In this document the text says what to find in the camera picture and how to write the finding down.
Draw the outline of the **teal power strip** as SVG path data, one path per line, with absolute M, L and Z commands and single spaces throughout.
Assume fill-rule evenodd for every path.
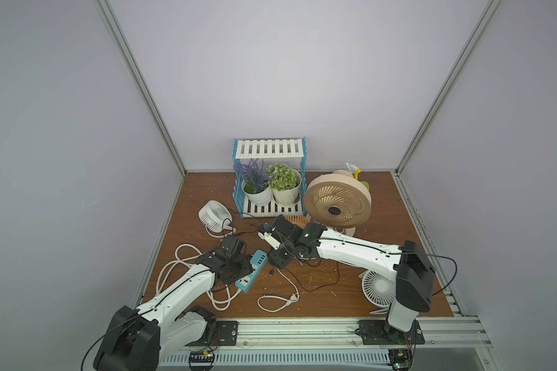
M 250 259 L 250 265 L 252 266 L 252 273 L 240 278 L 235 282 L 235 286 L 238 290 L 247 293 L 255 282 L 256 278 L 261 272 L 261 269 L 266 265 L 268 261 L 268 255 L 262 250 L 257 250 L 252 258 Z

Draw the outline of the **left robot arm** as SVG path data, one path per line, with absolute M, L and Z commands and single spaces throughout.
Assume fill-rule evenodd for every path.
M 188 345 L 210 346 L 218 337 L 217 317 L 194 301 L 218 283 L 233 284 L 253 272 L 242 250 L 246 242 L 225 237 L 216 249 L 199 256 L 167 289 L 133 309 L 113 315 L 96 352 L 96 370 L 155 370 Z

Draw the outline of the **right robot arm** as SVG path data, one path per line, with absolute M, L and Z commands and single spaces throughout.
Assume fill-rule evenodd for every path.
M 293 259 L 302 263 L 331 260 L 393 281 L 395 297 L 386 316 L 390 329 L 409 332 L 416 317 L 431 309 L 436 272 L 422 248 L 412 241 L 402 246 L 378 244 L 321 224 L 308 223 L 300 228 L 283 215 L 261 225 L 258 236 L 272 247 L 269 263 L 279 269 Z

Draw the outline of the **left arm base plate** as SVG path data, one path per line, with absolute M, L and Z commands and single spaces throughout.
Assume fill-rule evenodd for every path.
M 197 341 L 188 343 L 187 346 L 235 346 L 238 335 L 238 321 L 216 321 L 213 325 L 207 325 L 204 335 Z

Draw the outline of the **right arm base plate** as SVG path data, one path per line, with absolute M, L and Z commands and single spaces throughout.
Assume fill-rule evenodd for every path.
M 363 344 L 378 346 L 424 345 L 425 337 L 420 324 L 415 320 L 408 332 L 402 332 L 388 325 L 384 319 L 360 320 L 355 334 L 360 336 Z

